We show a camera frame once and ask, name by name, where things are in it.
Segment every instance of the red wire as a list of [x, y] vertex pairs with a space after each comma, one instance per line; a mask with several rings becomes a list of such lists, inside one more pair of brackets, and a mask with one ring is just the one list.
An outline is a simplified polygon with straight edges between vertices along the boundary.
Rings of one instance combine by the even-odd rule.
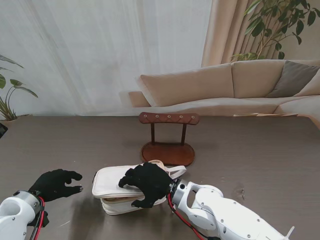
[[[41, 200], [42, 207], [44, 208], [44, 207], [45, 207], [45, 201], [44, 201], [44, 199], [43, 199], [42, 197], [40, 197], [40, 196], [39, 196], [39, 199]], [[38, 236], [39, 236], [39, 233], [40, 233], [40, 229], [41, 229], [42, 224], [43, 224], [43, 222], [44, 222], [44, 216], [45, 216], [45, 211], [43, 210], [43, 211], [41, 212], [40, 225], [39, 225], [39, 227], [38, 227], [38, 229], [37, 229], [37, 231], [36, 231], [34, 240], [37, 240], [37, 239], [38, 239]]]
[[[171, 193], [168, 194], [168, 202], [169, 202], [169, 205], [171, 207], [171, 209], [174, 209], [174, 206], [172, 205], [172, 202], [171, 202]], [[177, 211], [174, 211], [174, 213], [189, 227], [193, 230], [193, 232], [195, 233], [195, 235], [200, 239], [200, 240], [204, 240], [200, 234], [197, 232], [197, 230], [195, 229], [194, 226], [192, 226], [187, 220], [185, 220], [181, 215], [180, 213], [178, 213]]]

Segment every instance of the white bag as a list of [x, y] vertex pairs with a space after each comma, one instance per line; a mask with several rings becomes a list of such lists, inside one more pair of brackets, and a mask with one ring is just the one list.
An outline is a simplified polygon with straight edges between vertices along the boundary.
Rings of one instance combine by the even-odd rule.
[[[186, 172], [184, 166], [167, 168], [160, 160], [152, 160], [150, 163], [157, 164], [165, 170], [172, 179], [176, 179]], [[131, 206], [133, 201], [145, 198], [140, 189], [128, 185], [124, 188], [118, 186], [120, 179], [125, 176], [126, 172], [129, 169], [134, 169], [136, 166], [138, 165], [105, 167], [96, 173], [93, 180], [92, 194], [95, 198], [101, 200], [102, 207], [107, 214], [118, 215], [142, 209]], [[165, 197], [159, 199], [154, 205], [161, 204], [165, 200]]]

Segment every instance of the gray table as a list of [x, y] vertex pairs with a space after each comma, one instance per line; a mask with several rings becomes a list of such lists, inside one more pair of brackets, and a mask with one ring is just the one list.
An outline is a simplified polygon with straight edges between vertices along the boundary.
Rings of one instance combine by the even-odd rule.
[[[157, 124], [155, 137], [178, 142], [181, 126]], [[92, 197], [95, 172], [139, 164], [149, 140], [150, 126], [137, 117], [19, 119], [0, 139], [0, 202], [27, 190], [40, 173], [74, 170], [83, 175], [84, 191], [47, 203], [50, 224], [40, 239], [196, 239], [165, 203], [108, 216]], [[319, 238], [320, 131], [308, 118], [201, 117], [188, 127], [186, 142], [196, 154], [186, 180], [220, 188], [282, 234], [295, 226], [291, 240]]]

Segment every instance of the bag strap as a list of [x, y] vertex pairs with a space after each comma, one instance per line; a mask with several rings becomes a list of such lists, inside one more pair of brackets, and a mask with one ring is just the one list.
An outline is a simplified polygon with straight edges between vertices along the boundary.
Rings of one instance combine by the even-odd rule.
[[174, 167], [170, 167], [170, 168], [165, 166], [164, 168], [165, 168], [165, 171], [167, 173], [169, 173], [169, 176], [172, 179], [176, 179], [176, 178], [180, 177], [182, 174], [184, 174], [187, 171], [185, 166], [174, 166]]

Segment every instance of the wooden stand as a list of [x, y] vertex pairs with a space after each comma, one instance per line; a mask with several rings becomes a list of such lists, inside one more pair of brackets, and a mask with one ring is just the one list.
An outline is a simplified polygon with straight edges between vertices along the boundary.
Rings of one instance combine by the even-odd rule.
[[[189, 166], [195, 159], [194, 149], [187, 143], [186, 131], [187, 125], [196, 125], [199, 122], [197, 114], [160, 114], [142, 112], [139, 115], [139, 121], [142, 124], [151, 125], [151, 141], [146, 143], [141, 149], [141, 157], [145, 162], [151, 160], [160, 160], [167, 166]], [[155, 124], [171, 123], [183, 124], [181, 142], [156, 142]]]

